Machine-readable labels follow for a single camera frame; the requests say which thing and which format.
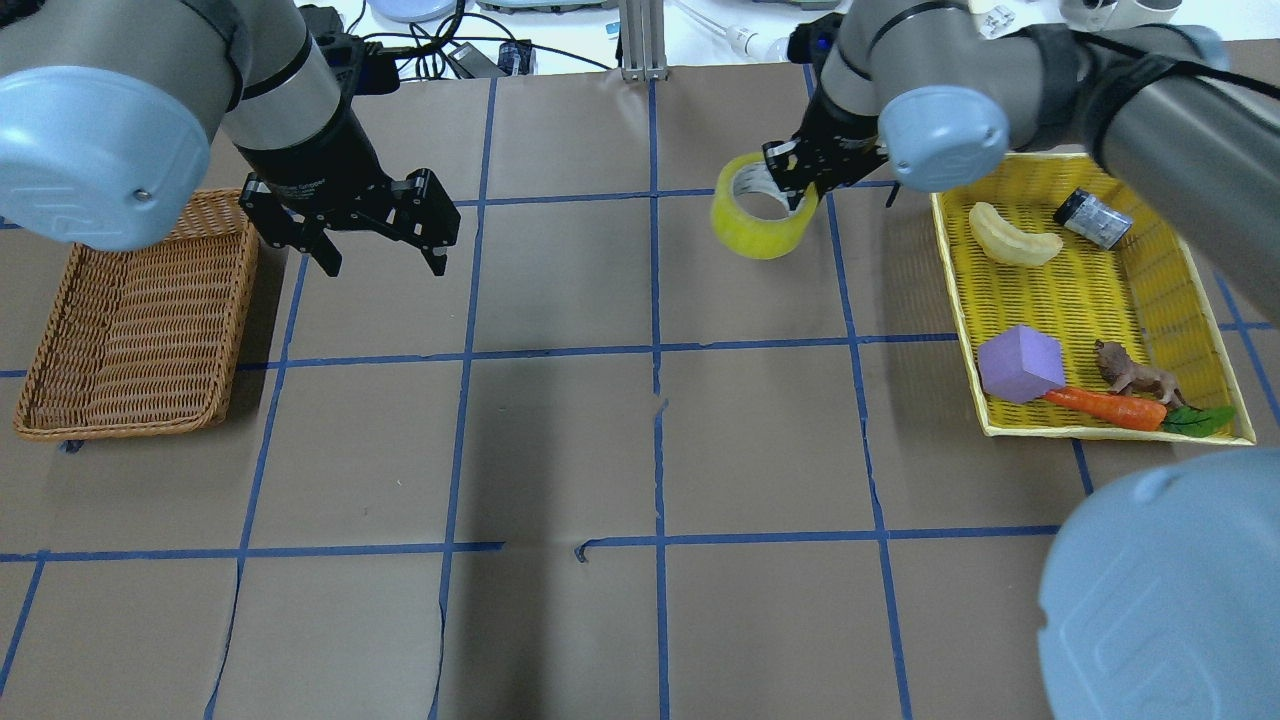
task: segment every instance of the metal frame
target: metal frame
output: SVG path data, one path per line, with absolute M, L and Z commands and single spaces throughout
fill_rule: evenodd
M 667 79 L 662 0 L 618 0 L 622 79 Z

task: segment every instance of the yellow basket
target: yellow basket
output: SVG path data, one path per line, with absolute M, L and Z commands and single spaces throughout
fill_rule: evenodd
M 1053 222 L 1053 211 L 1076 187 L 1133 218 L 1133 228 L 1111 251 Z M 969 210 L 978 201 L 991 202 L 1024 231 L 1061 234 L 1062 251 L 1039 268 L 993 263 L 969 229 Z M 986 178 L 934 193 L 933 218 L 984 434 L 1254 445 L 1240 387 L 1187 246 L 1087 155 L 1010 155 Z M 1192 438 L 1116 428 L 1044 400 L 1019 405 L 989 397 L 978 377 L 977 348 L 1019 323 L 1061 341 L 1068 384 L 1107 389 L 1093 342 L 1119 342 L 1135 361 L 1176 374 L 1190 405 L 1231 405 L 1236 419 L 1213 436 Z

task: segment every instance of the toy banana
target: toy banana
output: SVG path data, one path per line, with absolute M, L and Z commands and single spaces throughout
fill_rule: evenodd
M 989 202 L 978 202 L 969 210 L 969 227 L 983 252 L 996 263 L 1036 268 L 1048 263 L 1062 250 L 1062 238 L 1055 233 L 1023 232 Z

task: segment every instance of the purple foam cube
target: purple foam cube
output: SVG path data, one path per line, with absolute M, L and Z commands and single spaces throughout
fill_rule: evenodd
M 1062 343 L 1014 325 L 978 346 L 982 389 L 1010 402 L 1029 402 L 1066 384 Z

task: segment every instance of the roll of tape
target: roll of tape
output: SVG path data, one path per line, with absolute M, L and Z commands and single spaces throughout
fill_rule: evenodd
M 787 205 L 787 196 L 773 182 L 760 152 L 735 158 L 721 170 L 712 199 L 716 236 L 733 252 L 753 260 L 773 260 L 795 250 L 818 209 L 814 187 L 810 184 L 805 190 L 799 208 L 778 220 L 756 218 L 744 210 L 737 196 L 749 192 L 768 195 Z

